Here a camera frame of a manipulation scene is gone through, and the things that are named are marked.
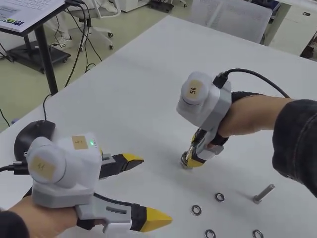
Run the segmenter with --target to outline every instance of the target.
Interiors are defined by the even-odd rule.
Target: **laptop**
[[[64,3],[64,0],[0,0],[0,28],[21,33]]]

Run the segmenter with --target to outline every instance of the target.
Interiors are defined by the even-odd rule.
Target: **black table leg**
[[[48,80],[50,92],[53,96],[54,94],[58,93],[58,88],[43,25],[35,29],[34,32],[39,45],[39,50],[41,52],[43,67],[45,70],[46,78]]]

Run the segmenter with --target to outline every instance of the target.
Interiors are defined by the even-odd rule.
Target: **human hand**
[[[22,218],[30,238],[53,238],[77,223],[74,208],[41,207],[33,203],[31,196],[23,198],[9,211]]]
[[[222,120],[218,133],[222,137],[273,130],[277,116],[289,98],[263,95],[248,96],[234,102]]]

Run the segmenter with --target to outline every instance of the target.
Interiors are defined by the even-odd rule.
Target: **dark gray sleeve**
[[[317,102],[288,103],[275,122],[273,167],[317,197]]]
[[[0,212],[0,238],[29,238],[22,218],[13,212]]]

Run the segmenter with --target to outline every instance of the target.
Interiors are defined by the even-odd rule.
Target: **metal washer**
[[[214,233],[213,230],[208,229],[205,231],[205,238],[216,238],[216,234]]]
[[[259,231],[259,230],[254,230],[253,231],[253,238],[258,238],[257,234],[260,235],[260,238],[264,238],[263,233],[261,231]]]
[[[218,192],[214,195],[214,198],[218,201],[218,202],[223,202],[225,200],[224,195],[221,192]]]
[[[202,209],[198,205],[193,205],[191,210],[195,216],[199,216],[202,213]]]

